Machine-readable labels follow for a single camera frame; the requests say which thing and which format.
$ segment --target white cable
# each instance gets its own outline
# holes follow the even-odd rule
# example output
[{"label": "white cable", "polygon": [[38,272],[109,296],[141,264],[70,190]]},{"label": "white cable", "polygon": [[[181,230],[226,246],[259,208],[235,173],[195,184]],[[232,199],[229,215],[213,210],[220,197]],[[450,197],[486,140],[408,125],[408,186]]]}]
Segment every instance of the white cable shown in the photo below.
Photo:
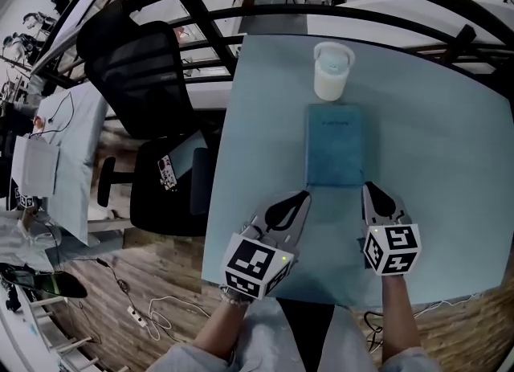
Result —
[{"label": "white cable", "polygon": [[[208,317],[208,318],[210,317],[209,313],[204,311],[201,306],[196,305],[196,304],[192,304],[191,302],[188,302],[187,300],[182,300],[180,298],[177,298],[176,296],[164,296],[162,298],[154,298],[154,299],[152,299],[150,301],[150,304],[148,306],[148,318],[151,320],[152,327],[155,329],[155,332],[157,332],[157,337],[153,336],[152,331],[150,330],[149,326],[146,325],[146,329],[148,330],[148,334],[150,335],[150,337],[154,341],[160,341],[161,340],[161,333],[159,332],[158,326],[163,328],[163,329],[172,329],[173,328],[173,326],[171,325],[171,322],[168,320],[168,318],[166,318],[162,313],[160,313],[160,312],[158,312],[156,310],[152,310],[152,305],[153,305],[154,301],[156,301],[156,300],[164,300],[164,299],[175,299],[175,300],[178,300],[179,302],[182,302],[183,304],[186,304],[186,305],[189,305],[189,306],[194,306],[196,309],[198,309],[200,312],[202,312],[206,317]],[[153,315],[161,317],[162,319],[164,319],[166,321],[166,323],[168,325],[160,324],[155,319],[153,319]]]},{"label": "white cable", "polygon": [[[427,313],[428,311],[431,311],[432,309],[436,309],[439,306],[441,306],[442,304],[449,304],[450,306],[456,306],[456,305],[459,305],[459,304],[465,304],[466,302],[469,302],[471,299],[473,299],[477,295],[479,295],[479,293],[473,293],[467,299],[460,300],[459,302],[455,302],[454,304],[452,304],[451,302],[448,302],[447,300],[441,300],[439,302],[436,302],[435,304],[429,305],[428,308],[424,308],[422,311],[415,313],[414,317],[415,318],[416,317],[420,317],[424,313]],[[366,338],[366,341],[368,341],[368,338],[371,336],[371,334],[373,332],[371,332],[368,335],[368,337]],[[377,345],[377,347],[375,349],[373,349],[372,351],[370,351],[369,353],[372,354],[373,352],[375,352],[378,348],[380,348],[382,346],[383,343],[384,343],[384,341],[380,341],[380,343]]]}]

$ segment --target power strip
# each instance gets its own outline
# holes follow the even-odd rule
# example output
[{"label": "power strip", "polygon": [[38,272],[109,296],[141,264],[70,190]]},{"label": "power strip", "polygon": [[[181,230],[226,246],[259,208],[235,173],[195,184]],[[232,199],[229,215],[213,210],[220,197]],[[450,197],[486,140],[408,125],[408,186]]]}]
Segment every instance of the power strip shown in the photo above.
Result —
[{"label": "power strip", "polygon": [[127,308],[127,312],[132,315],[141,328],[144,328],[147,325],[145,319],[132,306]]}]

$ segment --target person's arm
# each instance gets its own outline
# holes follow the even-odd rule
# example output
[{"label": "person's arm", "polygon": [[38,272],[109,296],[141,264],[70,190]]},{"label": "person's arm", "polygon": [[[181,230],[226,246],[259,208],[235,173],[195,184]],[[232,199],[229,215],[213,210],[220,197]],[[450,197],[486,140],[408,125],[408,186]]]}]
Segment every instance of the person's arm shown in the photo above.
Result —
[{"label": "person's arm", "polygon": [[248,306],[237,306],[222,300],[192,345],[228,360],[243,325]]},{"label": "person's arm", "polygon": [[382,277],[382,306],[382,362],[385,362],[403,350],[421,346],[421,341],[403,276]]}]

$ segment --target blue book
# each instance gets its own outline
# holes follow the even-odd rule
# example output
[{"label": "blue book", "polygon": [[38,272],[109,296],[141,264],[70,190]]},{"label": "blue book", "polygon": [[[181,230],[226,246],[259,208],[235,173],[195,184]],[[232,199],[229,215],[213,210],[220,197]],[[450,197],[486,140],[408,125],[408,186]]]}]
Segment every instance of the blue book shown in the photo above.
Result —
[{"label": "blue book", "polygon": [[362,116],[357,106],[308,106],[305,151],[308,185],[363,185],[362,146]]}]

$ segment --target table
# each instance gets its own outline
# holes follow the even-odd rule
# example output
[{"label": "table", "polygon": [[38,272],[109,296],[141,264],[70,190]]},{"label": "table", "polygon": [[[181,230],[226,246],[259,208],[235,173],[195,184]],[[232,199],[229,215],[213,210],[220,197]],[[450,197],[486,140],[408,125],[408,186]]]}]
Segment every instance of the table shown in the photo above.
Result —
[{"label": "table", "polygon": [[[74,113],[71,99],[63,100],[68,94],[73,100]],[[41,101],[37,112],[45,122],[55,114],[53,123],[47,123],[45,130],[60,130],[71,118],[64,131],[41,136],[46,142],[60,147],[55,193],[46,199],[44,208],[60,226],[87,245],[95,242],[88,236],[88,206],[96,145],[106,113],[107,103],[90,83],[49,96]]]},{"label": "table", "polygon": [[[312,49],[326,38],[244,40],[226,113],[202,278],[219,282],[230,236],[267,196],[304,188],[305,107]],[[365,120],[365,177],[400,194],[419,224],[422,254],[406,276],[413,304],[500,284],[514,228],[514,125],[508,101],[426,59],[344,41],[356,55],[341,103]],[[313,187],[300,262],[275,295],[380,306],[364,269],[359,189]]]}]

